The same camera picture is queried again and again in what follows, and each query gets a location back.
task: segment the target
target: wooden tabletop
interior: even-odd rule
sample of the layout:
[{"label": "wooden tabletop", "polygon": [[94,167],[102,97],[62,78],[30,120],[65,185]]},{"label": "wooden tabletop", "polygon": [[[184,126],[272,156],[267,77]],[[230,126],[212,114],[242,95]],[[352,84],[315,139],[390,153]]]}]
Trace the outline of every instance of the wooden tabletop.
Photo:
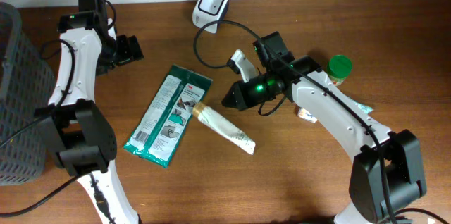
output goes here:
[{"label": "wooden tabletop", "polygon": [[[321,65],[336,54],[354,69],[340,90],[375,109],[376,120],[421,143],[428,193],[411,206],[451,220],[451,0],[235,0],[227,20],[261,36],[279,31],[296,57]],[[205,103],[244,130],[254,155],[191,120],[167,168],[119,149],[119,178],[144,223],[268,223],[331,216],[350,201],[351,161],[320,123],[297,118],[286,102],[273,116],[236,111],[221,100],[240,79],[230,69],[204,67],[194,57],[194,2],[117,5],[119,34],[136,35],[145,59],[96,79],[96,103],[122,147],[140,122],[169,68],[189,68],[214,80]],[[75,7],[20,10],[23,31],[39,47],[56,39],[59,16]],[[258,64],[254,39],[233,26],[205,33],[199,52],[224,64],[236,49]],[[57,70],[58,60],[51,64]],[[275,102],[268,104],[267,109]],[[51,160],[34,182],[0,187],[0,211],[35,203],[68,180]],[[426,218],[409,216],[425,223]],[[84,189],[73,184],[38,209],[2,223],[100,223]]]}]

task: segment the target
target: white tube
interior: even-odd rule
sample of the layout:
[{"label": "white tube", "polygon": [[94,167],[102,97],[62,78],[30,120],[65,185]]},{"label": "white tube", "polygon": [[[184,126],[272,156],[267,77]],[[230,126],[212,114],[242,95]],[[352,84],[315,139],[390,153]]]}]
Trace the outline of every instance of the white tube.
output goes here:
[{"label": "white tube", "polygon": [[241,149],[245,150],[246,153],[254,153],[255,142],[212,108],[202,102],[199,102],[192,109],[192,115],[199,119],[201,123],[217,132],[219,135],[225,137]]}]

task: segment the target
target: teal package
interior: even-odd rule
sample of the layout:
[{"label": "teal package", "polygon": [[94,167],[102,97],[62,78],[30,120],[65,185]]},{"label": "teal package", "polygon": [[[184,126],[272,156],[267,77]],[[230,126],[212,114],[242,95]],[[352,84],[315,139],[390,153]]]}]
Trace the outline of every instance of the teal package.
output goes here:
[{"label": "teal package", "polygon": [[202,101],[211,83],[203,75],[173,65],[123,148],[167,168],[194,105]]}]

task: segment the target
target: gray bin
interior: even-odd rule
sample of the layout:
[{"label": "gray bin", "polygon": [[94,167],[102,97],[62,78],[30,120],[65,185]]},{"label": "gray bin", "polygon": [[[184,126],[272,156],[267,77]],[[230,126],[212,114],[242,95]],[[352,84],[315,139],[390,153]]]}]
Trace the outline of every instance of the gray bin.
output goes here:
[{"label": "gray bin", "polygon": [[[22,33],[19,12],[0,2],[0,143],[33,121],[36,108],[45,107],[55,78],[49,65]],[[0,185],[19,185],[39,177],[45,147],[30,128],[0,149]]]}]

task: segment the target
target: green lid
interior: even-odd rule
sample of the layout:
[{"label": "green lid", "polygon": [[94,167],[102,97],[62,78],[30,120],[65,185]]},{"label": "green lid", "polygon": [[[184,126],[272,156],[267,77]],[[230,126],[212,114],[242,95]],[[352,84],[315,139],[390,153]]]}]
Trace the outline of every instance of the green lid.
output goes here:
[{"label": "green lid", "polygon": [[334,56],[327,65],[327,71],[333,77],[346,78],[352,71],[352,62],[346,56]]}]

